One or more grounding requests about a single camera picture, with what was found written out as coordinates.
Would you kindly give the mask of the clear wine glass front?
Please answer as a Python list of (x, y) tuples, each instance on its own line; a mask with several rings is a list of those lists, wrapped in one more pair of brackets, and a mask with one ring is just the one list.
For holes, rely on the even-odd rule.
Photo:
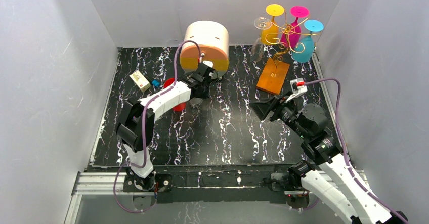
[(202, 98), (191, 98), (189, 100), (189, 104), (191, 105), (192, 108), (198, 108), (200, 107), (200, 105), (202, 104), (203, 99)]

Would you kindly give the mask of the clear wine glass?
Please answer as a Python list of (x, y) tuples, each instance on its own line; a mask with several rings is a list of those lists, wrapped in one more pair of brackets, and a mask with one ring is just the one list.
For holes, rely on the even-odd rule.
[(271, 20), (265, 17), (259, 17), (254, 20), (254, 26), (260, 31), (258, 38), (255, 40), (250, 49), (250, 58), (254, 62), (258, 62), (263, 57), (263, 32), (271, 27)]
[(191, 105), (192, 108), (198, 108), (200, 107), (200, 105), (202, 104), (203, 99), (202, 98), (191, 98), (189, 100), (189, 104)]

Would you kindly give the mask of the blue wine glass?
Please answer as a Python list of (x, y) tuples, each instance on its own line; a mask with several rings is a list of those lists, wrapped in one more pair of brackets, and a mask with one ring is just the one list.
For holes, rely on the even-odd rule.
[(310, 19), (304, 22), (304, 28), (309, 33), (299, 40), (292, 52), (293, 60), (298, 63), (306, 63), (311, 59), (315, 46), (312, 36), (321, 32), (324, 25), (318, 20)]

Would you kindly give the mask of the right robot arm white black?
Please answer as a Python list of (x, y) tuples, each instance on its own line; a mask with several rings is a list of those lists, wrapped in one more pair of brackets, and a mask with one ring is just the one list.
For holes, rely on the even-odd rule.
[(296, 103), (275, 96), (251, 102), (260, 120), (281, 120), (304, 141), (301, 148), (312, 160), (293, 165), (287, 183), (314, 193), (344, 223), (407, 223), (400, 211), (390, 210), (378, 201), (363, 179), (346, 162), (342, 147), (326, 130), (328, 118), (317, 104), (299, 110)]

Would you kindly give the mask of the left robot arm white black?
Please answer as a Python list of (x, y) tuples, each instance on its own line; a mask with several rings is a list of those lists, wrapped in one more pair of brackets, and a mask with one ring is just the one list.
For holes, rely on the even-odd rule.
[(136, 176), (145, 179), (154, 170), (148, 145), (152, 141), (155, 122), (180, 103), (208, 98), (212, 76), (216, 74), (213, 62), (203, 61), (196, 71), (182, 76), (158, 93), (134, 104), (125, 102), (115, 133), (125, 146), (131, 170)]

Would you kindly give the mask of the wooden rack base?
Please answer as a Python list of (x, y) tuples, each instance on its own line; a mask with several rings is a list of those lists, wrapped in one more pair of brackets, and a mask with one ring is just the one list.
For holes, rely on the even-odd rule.
[(285, 62), (275, 63), (269, 58), (256, 84), (256, 89), (278, 95), (281, 93), (290, 65)]

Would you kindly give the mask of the clear wine glass rear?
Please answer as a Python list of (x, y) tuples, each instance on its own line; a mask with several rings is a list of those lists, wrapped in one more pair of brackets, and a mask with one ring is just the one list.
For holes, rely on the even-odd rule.
[(254, 62), (258, 62), (263, 57), (263, 32), (271, 27), (271, 20), (265, 17), (259, 17), (254, 20), (254, 26), (260, 31), (258, 38), (255, 40), (250, 49), (250, 58)]

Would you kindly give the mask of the yellow wine glass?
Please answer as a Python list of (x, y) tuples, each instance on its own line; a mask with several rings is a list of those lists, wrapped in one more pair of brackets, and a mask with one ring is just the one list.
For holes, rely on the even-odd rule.
[(284, 13), (284, 8), (279, 4), (270, 4), (266, 6), (266, 13), (271, 17), (270, 27), (262, 30), (261, 32), (261, 41), (262, 44), (273, 45), (279, 42), (279, 33), (280, 29), (275, 22), (275, 18)]

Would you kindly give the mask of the magenta wine glass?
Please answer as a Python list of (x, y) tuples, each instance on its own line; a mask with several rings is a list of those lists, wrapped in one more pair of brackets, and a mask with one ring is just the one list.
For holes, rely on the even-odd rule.
[(304, 6), (293, 6), (290, 9), (290, 13), (295, 16), (295, 20), (291, 24), (288, 24), (285, 29), (286, 34), (282, 34), (280, 41), (285, 47), (294, 49), (301, 37), (299, 19), (304, 18), (305, 21), (309, 16), (309, 10)]

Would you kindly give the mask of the round pastel drawer cabinet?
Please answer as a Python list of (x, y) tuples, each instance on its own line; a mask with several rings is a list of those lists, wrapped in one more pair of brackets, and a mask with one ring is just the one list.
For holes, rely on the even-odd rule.
[(195, 71), (203, 61), (213, 62), (216, 71), (213, 78), (221, 79), (229, 68), (229, 34), (227, 29), (214, 21), (196, 21), (186, 30), (184, 40), (195, 43), (186, 43), (182, 46), (179, 55), (180, 66), (185, 72)]

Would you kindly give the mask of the blue small cylinder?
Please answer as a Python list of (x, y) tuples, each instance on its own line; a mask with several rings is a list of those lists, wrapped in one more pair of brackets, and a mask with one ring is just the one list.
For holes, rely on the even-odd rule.
[(152, 80), (152, 81), (151, 81), (151, 84), (152, 84), (154, 87), (159, 87), (159, 86), (160, 86), (160, 83), (159, 83), (157, 80)]

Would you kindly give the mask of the white red small box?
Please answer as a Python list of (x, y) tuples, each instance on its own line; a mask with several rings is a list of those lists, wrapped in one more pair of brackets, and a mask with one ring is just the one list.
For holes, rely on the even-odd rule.
[(130, 78), (141, 92), (146, 91), (151, 86), (148, 79), (139, 70), (134, 71)]

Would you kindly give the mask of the black front mounting rail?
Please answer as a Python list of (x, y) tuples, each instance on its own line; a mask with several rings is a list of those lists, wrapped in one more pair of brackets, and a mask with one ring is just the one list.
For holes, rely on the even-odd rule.
[(156, 166), (147, 178), (126, 170), (125, 193), (153, 194), (159, 204), (251, 202), (306, 208), (310, 192), (289, 175), (289, 164)]

